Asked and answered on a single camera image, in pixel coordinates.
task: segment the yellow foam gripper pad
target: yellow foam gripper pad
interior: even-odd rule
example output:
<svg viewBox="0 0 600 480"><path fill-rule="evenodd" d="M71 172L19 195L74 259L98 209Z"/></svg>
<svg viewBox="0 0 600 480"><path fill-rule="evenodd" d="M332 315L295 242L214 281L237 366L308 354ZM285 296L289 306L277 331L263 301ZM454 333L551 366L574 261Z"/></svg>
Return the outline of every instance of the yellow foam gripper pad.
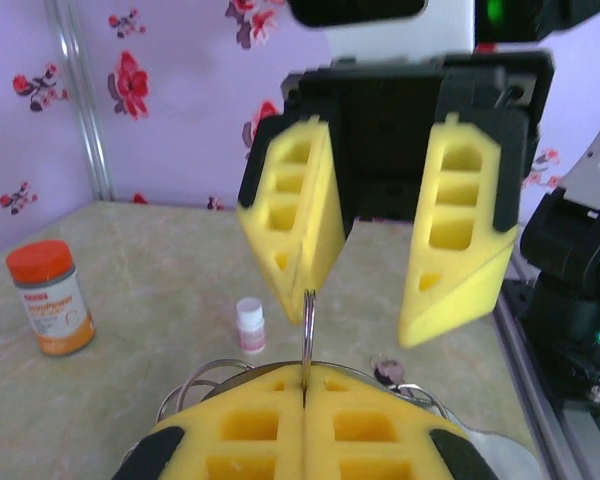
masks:
<svg viewBox="0 0 600 480"><path fill-rule="evenodd" d="M299 379L284 366L163 420L114 480L497 480L442 417L326 366L303 409Z"/></svg>
<svg viewBox="0 0 600 480"><path fill-rule="evenodd" d="M517 227L493 228L501 148L450 114L431 129L399 340L414 346L495 307Z"/></svg>
<svg viewBox="0 0 600 480"><path fill-rule="evenodd" d="M250 206L237 215L265 281L292 323L345 242L329 126L317 116L271 139Z"/></svg>

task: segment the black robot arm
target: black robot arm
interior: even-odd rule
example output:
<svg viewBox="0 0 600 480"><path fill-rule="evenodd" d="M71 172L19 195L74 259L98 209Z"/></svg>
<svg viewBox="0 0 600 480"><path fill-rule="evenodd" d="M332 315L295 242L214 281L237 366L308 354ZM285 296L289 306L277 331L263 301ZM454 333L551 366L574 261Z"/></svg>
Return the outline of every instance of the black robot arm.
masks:
<svg viewBox="0 0 600 480"><path fill-rule="evenodd" d="M541 271L522 326L554 400L600 405L600 133L520 248Z"/></svg>

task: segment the metal ring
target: metal ring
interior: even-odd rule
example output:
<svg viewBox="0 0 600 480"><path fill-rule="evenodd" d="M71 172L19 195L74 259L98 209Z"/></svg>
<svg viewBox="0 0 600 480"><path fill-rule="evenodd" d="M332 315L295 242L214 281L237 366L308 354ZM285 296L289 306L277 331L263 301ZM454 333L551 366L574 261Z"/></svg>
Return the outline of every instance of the metal ring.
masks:
<svg viewBox="0 0 600 480"><path fill-rule="evenodd" d="M212 382L211 380L205 380L203 378L200 378L198 380L196 380L195 382L193 382L191 384L192 387L198 386L198 385L204 385L207 387L213 387L216 388L218 385L220 385L218 382ZM167 406L169 405L169 402L171 400L173 400L173 398L180 393L180 390L182 389L182 385L178 385L176 388L174 388L173 390L171 390L171 392L169 392L169 395L167 395L164 400L162 400L162 403L160 404L160 409L158 410L158 415L156 416L156 423L160 423L165 415L164 412L167 409Z"/></svg>
<svg viewBox="0 0 600 480"><path fill-rule="evenodd" d="M306 393L309 384L311 356L313 354L313 324L316 315L316 291L304 293L304 335L302 339L301 381L302 391Z"/></svg>
<svg viewBox="0 0 600 480"><path fill-rule="evenodd" d="M447 409L444 407L444 405L442 404L442 402L440 400L438 400L438 397L436 397L433 393L428 392L427 390L425 390L422 387L419 387L418 385L415 385L413 383L401 383L400 385L389 385L387 388L392 389L392 388L398 388L398 389L406 389L406 390L415 390L416 392L420 392L422 393L424 396L426 396L429 400L431 400L431 403L438 409L438 411L440 412L440 416L442 418L444 418L445 420L449 420L449 414L447 413ZM401 395L399 393L395 394L396 396L409 401L410 399L408 397L405 397L404 395Z"/></svg>
<svg viewBox="0 0 600 480"><path fill-rule="evenodd" d="M193 386L193 383L198 379L198 377L204 373L207 373L209 370L213 370L214 368L220 367L236 367L242 368L245 371L255 368L250 363L243 362L242 360L235 360L229 358L221 358L219 360L214 360L212 362L207 363L206 365L200 367L198 370L193 372L189 376L189 378L187 378L187 380L180 386L180 391L178 392L178 401L176 403L176 412L181 412L184 408L184 399L187 396L187 392Z"/></svg>
<svg viewBox="0 0 600 480"><path fill-rule="evenodd" d="M133 453L133 451L136 449L136 447L138 446L140 442L136 442L133 444L133 447L131 447L129 450L127 450L126 452L124 452L124 455L122 456L122 460L120 460L120 466L122 466L122 464L124 462L127 461L127 459L131 456L131 454Z"/></svg>

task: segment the marble surface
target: marble surface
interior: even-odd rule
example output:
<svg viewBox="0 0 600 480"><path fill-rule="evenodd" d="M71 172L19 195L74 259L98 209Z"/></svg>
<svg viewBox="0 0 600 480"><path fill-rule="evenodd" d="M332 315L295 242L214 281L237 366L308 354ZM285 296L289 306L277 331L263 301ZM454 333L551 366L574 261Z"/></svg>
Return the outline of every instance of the marble surface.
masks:
<svg viewBox="0 0 600 480"><path fill-rule="evenodd" d="M96 203L27 241L39 238L70 244L97 334L77 354L43 356L0 254L0 479L111 478L194 369L227 357L300 358L301 330L265 287L231 212ZM377 355L400 360L406 381L461 421L535 452L490 318L398 347L408 245L408 227L355 226L318 295L314 358L368 373ZM265 308L268 345L253 357L236 342L234 305L244 296Z"/></svg>

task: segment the lavender wall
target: lavender wall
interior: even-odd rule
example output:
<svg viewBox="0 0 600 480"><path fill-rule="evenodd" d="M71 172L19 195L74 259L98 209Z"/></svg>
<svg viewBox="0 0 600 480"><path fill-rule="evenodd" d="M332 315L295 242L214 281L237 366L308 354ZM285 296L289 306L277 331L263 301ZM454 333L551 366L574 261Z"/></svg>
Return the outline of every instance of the lavender wall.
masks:
<svg viewBox="0 0 600 480"><path fill-rule="evenodd" d="M282 107L281 80L330 61L324 35L280 3L75 2L119 200L235 205L257 122ZM600 128L600 16L541 46L557 73L523 222ZM0 248L92 199L55 52L42 0L0 1ZM54 91L33 80L45 75Z"/></svg>
<svg viewBox="0 0 600 480"><path fill-rule="evenodd" d="M542 118L536 172L523 190L523 223L600 130L600 15L578 28L552 35L541 46L553 51L556 75Z"/></svg>
<svg viewBox="0 0 600 480"><path fill-rule="evenodd" d="M0 0L0 248L93 198L55 52L42 1Z"/></svg>
<svg viewBox="0 0 600 480"><path fill-rule="evenodd" d="M280 82L330 61L325 36L280 0L92 0L78 10L122 200L234 206L253 127L282 107ZM120 70L123 55L135 73ZM118 84L134 76L137 95Z"/></svg>

